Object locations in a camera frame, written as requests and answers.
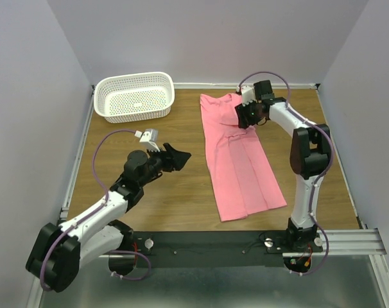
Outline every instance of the wooden table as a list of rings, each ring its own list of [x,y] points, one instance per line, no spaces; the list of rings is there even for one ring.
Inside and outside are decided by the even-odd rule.
[[[176,90],[176,99],[167,117],[125,124],[110,124],[93,114],[68,218],[94,204],[103,191],[91,171],[92,154],[99,141],[112,130],[146,128],[159,130],[158,144],[170,143],[174,148],[192,153],[180,172],[164,173],[163,177],[144,188],[144,197],[121,221],[140,231],[185,230],[269,230],[286,228],[293,210],[295,175],[289,164],[291,138],[277,124],[267,122],[257,129],[288,206],[250,215],[246,219],[221,223],[214,200],[211,179],[205,161],[204,134],[200,118],[201,93],[220,97],[229,90]],[[285,90],[276,90],[286,97]],[[294,90],[291,104],[301,114],[317,123],[324,123],[322,109],[314,90]],[[117,133],[101,147],[96,170],[104,183],[110,185],[123,170],[128,154],[144,150],[132,134]],[[358,228],[349,195],[336,160],[327,174],[318,201],[318,220],[326,229]]]

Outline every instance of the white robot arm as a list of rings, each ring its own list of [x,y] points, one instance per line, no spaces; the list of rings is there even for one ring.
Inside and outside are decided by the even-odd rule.
[[[162,172],[180,171],[191,156],[168,143],[161,150],[155,142],[156,130],[135,135],[147,153],[137,150],[129,154],[124,171],[107,195],[75,218],[58,226],[48,223],[40,230],[26,269],[49,289],[63,291],[81,267],[104,253],[119,247],[132,250],[133,230],[116,219],[143,197],[143,186]]]
[[[240,128],[266,119],[280,125],[292,138],[290,165],[296,174],[297,186],[286,233],[290,247],[307,246],[316,237],[318,193],[332,159],[326,137],[330,136],[329,127],[305,119],[284,98],[275,98],[269,80],[243,87],[241,95],[242,104],[235,108]]]

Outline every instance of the white plastic basket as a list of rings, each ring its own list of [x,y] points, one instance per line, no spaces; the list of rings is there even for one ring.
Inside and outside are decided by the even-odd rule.
[[[110,123],[155,119],[169,114],[175,100],[170,76],[162,72],[105,78],[94,92],[94,109]]]

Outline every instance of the pink t-shirt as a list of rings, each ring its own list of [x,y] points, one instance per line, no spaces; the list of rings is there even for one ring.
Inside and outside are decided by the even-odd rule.
[[[255,128],[238,128],[241,96],[200,96],[206,161],[221,221],[286,205]]]

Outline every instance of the white panel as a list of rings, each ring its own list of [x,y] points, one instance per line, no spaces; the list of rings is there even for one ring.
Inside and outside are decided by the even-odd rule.
[[[389,264],[389,0],[370,0],[320,87],[360,218]]]
[[[25,263],[56,221],[91,86],[45,0],[0,0],[0,307],[26,307]]]
[[[291,83],[318,83],[367,3],[48,1],[95,84],[148,71],[164,71],[175,82],[236,83],[261,69]]]

